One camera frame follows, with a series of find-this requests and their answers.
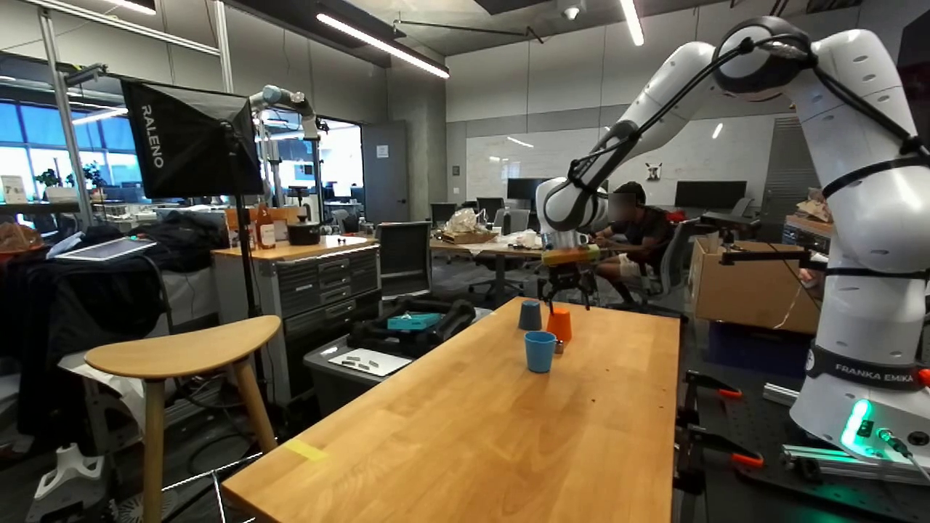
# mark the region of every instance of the stool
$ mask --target stool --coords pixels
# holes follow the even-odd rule
[[[251,316],[205,332],[146,337],[100,346],[85,353],[94,369],[142,378],[146,387],[146,454],[142,454],[142,519],[164,516],[164,432],[167,432],[167,378],[232,369],[242,404],[251,414],[263,449],[277,445],[267,410],[258,393],[251,353],[283,329],[279,316]]]

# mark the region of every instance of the window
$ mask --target window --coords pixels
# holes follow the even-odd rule
[[[29,163],[35,175],[46,169],[55,169],[62,181],[71,175],[71,156],[62,149],[33,149]]]
[[[100,140],[100,124],[97,122],[85,122],[85,124],[74,124],[78,149],[101,149],[104,143]]]
[[[138,150],[129,120],[101,120],[100,124],[104,128],[104,146],[110,150]]]
[[[27,149],[0,149],[0,175],[24,176],[27,198],[35,198]]]
[[[58,111],[24,104],[24,124],[27,124],[29,146],[64,149]]]
[[[133,186],[142,181],[138,154],[109,154],[110,172],[104,175],[114,186]]]
[[[0,104],[0,143],[24,143],[21,117],[16,104]]]
[[[74,124],[78,143],[78,169],[101,175],[117,199],[139,202],[139,163],[133,154],[133,134],[125,117]],[[0,175],[24,176],[27,198],[42,199],[45,186],[33,176],[53,169],[62,182],[74,175],[58,111],[53,104],[0,102]]]

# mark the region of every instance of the cardboard box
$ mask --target cardboard box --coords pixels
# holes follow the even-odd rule
[[[691,316],[738,323],[773,332],[818,332],[821,303],[799,285],[797,262],[722,265],[726,249],[792,252],[797,243],[735,242],[722,247],[719,236],[699,236],[691,252]]]

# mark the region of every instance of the wooden table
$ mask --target wooden table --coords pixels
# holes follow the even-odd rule
[[[672,519],[677,320],[572,311],[527,371],[521,300],[225,483],[258,519]]]

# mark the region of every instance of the storage bin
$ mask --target storage bin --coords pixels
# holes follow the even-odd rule
[[[713,362],[755,369],[768,375],[806,375],[813,337],[792,332],[768,332],[754,324],[710,323]]]

